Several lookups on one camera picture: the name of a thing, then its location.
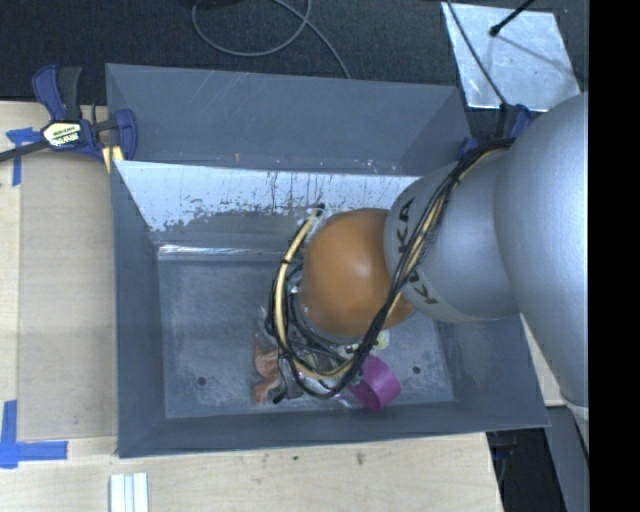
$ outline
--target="blue tape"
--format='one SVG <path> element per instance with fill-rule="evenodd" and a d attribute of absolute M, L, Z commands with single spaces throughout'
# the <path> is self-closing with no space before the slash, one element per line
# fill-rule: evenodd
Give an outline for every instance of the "blue tape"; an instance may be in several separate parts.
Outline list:
<path fill-rule="evenodd" d="M 16 441 L 16 400 L 4 403 L 2 435 L 0 436 L 0 468 L 15 469 L 19 462 L 36 460 L 66 460 L 68 441 L 19 443 Z"/>
<path fill-rule="evenodd" d="M 520 105 L 519 103 L 516 105 L 516 107 L 520 112 L 518 112 L 516 122 L 513 125 L 513 128 L 511 128 L 511 133 L 509 134 L 509 136 L 513 139 L 520 137 L 520 135 L 522 135 L 522 132 L 525 131 L 531 124 L 531 121 L 533 121 L 531 111 L 527 107 L 525 107 L 524 105 Z"/>
<path fill-rule="evenodd" d="M 477 148 L 479 145 L 480 145 L 480 142 L 478 142 L 478 139 L 475 139 L 473 137 L 465 137 L 464 140 L 462 141 L 462 144 L 458 148 L 458 153 L 456 155 L 456 158 L 458 160 L 462 159 L 464 155 L 466 155 L 472 149 Z"/>
<path fill-rule="evenodd" d="M 19 148 L 25 142 L 39 142 L 42 140 L 42 135 L 40 132 L 33 130 L 31 128 L 20 128 L 18 130 L 9 130 L 7 132 L 7 137 L 9 140 L 13 142 L 13 144 Z M 20 185 L 22 181 L 22 162 L 20 157 L 15 158 L 13 160 L 13 179 L 11 180 L 11 184 L 15 187 L 16 185 Z"/>

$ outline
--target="cardboard sheet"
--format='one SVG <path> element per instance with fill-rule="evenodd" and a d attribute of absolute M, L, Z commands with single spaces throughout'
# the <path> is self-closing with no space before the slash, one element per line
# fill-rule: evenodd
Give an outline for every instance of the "cardboard sheet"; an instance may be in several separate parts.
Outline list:
<path fill-rule="evenodd" d="M 37 130 L 48 119 L 35 103 L 3 103 L 0 109 L 3 134 L 9 128 Z M 10 186 L 5 183 L 3 178 L 2 185 Z M 22 159 L 19 188 L 18 438 L 112 435 L 117 416 L 108 175 L 86 157 L 41 151 Z M 3 293 L 10 292 L 3 286 Z"/>

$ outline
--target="wire bundle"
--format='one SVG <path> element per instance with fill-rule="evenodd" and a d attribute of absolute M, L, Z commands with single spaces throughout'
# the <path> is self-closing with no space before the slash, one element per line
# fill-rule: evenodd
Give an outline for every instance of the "wire bundle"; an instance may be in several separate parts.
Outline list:
<path fill-rule="evenodd" d="M 197 0 L 196 3 L 193 5 L 193 8 L 191 9 L 191 24 L 193 25 L 193 28 L 195 29 L 197 34 L 205 43 L 207 43 L 212 48 L 218 50 L 219 52 L 226 53 L 227 55 L 232 55 L 234 57 L 266 57 L 268 55 L 273 55 L 274 53 L 277 53 L 280 50 L 284 50 L 285 48 L 287 48 L 291 43 L 293 43 L 296 39 L 298 39 L 298 37 L 300 36 L 302 31 L 305 29 L 305 27 L 309 27 L 313 31 L 313 33 L 316 36 L 318 36 L 320 41 L 322 41 L 322 43 L 331 52 L 331 55 L 333 55 L 336 62 L 340 65 L 340 68 L 342 69 L 344 76 L 346 78 L 351 78 L 351 75 L 349 74 L 349 70 L 347 69 L 347 66 L 345 65 L 344 61 L 342 60 L 342 58 L 340 57 L 336 49 L 329 42 L 329 40 L 324 36 L 324 34 L 320 32 L 318 27 L 316 27 L 313 23 L 309 21 L 309 16 L 311 15 L 311 0 L 307 0 L 307 8 L 304 14 L 298 12 L 297 10 L 295 10 L 293 7 L 283 2 L 282 0 L 271 0 L 271 2 L 282 7 L 289 13 L 291 13 L 293 16 L 301 20 L 301 23 L 298 26 L 297 30 L 293 33 L 293 35 L 289 37 L 289 39 L 287 39 L 284 43 L 281 43 L 273 48 L 269 48 L 268 50 L 257 51 L 257 52 L 241 52 L 237 50 L 231 50 L 217 43 L 214 43 L 209 37 L 207 37 L 204 34 L 202 29 L 200 28 L 200 25 L 198 24 L 198 9 L 200 7 L 200 4 L 202 3 L 202 0 Z"/>
<path fill-rule="evenodd" d="M 449 204 L 452 192 L 478 162 L 491 153 L 508 149 L 512 143 L 513 139 L 500 139 L 485 143 L 478 148 L 469 151 L 437 187 L 411 234 L 407 244 L 407 249 L 400 257 L 384 304 L 373 318 L 362 341 L 354 350 L 352 357 L 340 361 L 336 366 L 328 371 L 315 368 L 300 357 L 296 352 L 296 348 L 299 348 L 300 344 L 292 342 L 289 339 L 289 320 L 292 318 L 292 315 L 289 313 L 289 302 L 287 300 L 286 288 L 288 279 L 293 274 L 293 272 L 289 272 L 289 266 L 293 259 L 298 257 L 299 251 L 304 244 L 307 234 L 311 230 L 315 221 L 322 214 L 323 207 L 320 206 L 312 211 L 309 218 L 304 222 L 304 224 L 302 224 L 294 235 L 284 258 L 280 263 L 280 267 L 278 268 L 274 279 L 267 317 L 267 329 L 274 335 L 278 342 L 280 357 L 287 361 L 296 383 L 307 394 L 316 398 L 328 399 L 340 393 L 347 385 L 358 377 L 366 357 L 374 348 L 380 331 L 382 331 L 387 318 L 400 298 L 403 286 L 407 284 L 433 246 L 438 231 L 442 225 L 444 214 Z M 308 339 L 311 338 L 311 340 L 317 337 L 317 335 L 311 331 L 305 330 L 303 334 Z M 306 375 L 320 381 L 326 389 L 326 392 L 318 392 L 309 388 L 309 386 L 305 384 L 302 375 Z M 328 386 L 322 382 L 325 379 L 339 380 L 335 384 Z"/>

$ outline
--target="blue clamp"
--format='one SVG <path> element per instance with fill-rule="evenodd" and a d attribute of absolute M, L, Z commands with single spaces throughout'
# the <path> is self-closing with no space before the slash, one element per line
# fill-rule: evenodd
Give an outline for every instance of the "blue clamp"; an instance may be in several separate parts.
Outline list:
<path fill-rule="evenodd" d="M 506 136 L 506 127 L 505 125 L 509 123 L 511 125 L 511 129 L 509 131 L 509 138 L 516 139 L 522 132 L 524 132 L 527 127 L 533 121 L 533 116 L 531 115 L 531 111 L 525 107 L 524 105 L 500 105 L 501 110 L 501 120 L 498 128 L 498 134 L 496 137 L 504 137 Z M 462 141 L 462 144 L 458 148 L 458 152 L 456 154 L 456 158 L 461 160 L 469 151 L 477 148 L 480 145 L 478 139 L 474 137 L 465 137 Z"/>
<path fill-rule="evenodd" d="M 51 64 L 38 70 L 31 80 L 38 102 L 49 112 L 51 122 L 41 131 L 41 140 L 0 153 L 0 162 L 49 148 L 71 151 L 104 162 L 98 133 L 117 128 L 123 156 L 130 160 L 138 145 L 135 118 L 128 109 L 118 110 L 114 119 L 90 123 L 82 119 L 77 106 L 77 83 L 82 68 L 58 68 Z"/>
<path fill-rule="evenodd" d="M 17 401 L 4 403 L 2 435 L 0 436 L 0 468 L 15 469 L 19 462 L 65 460 L 68 441 L 19 443 L 16 441 Z"/>

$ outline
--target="purple object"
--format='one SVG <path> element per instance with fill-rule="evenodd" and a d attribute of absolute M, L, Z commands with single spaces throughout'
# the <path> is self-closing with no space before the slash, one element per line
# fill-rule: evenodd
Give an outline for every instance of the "purple object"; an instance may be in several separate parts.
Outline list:
<path fill-rule="evenodd" d="M 369 355 L 362 365 L 362 380 L 349 390 L 367 409 L 377 412 L 400 394 L 400 381 L 381 359 Z"/>

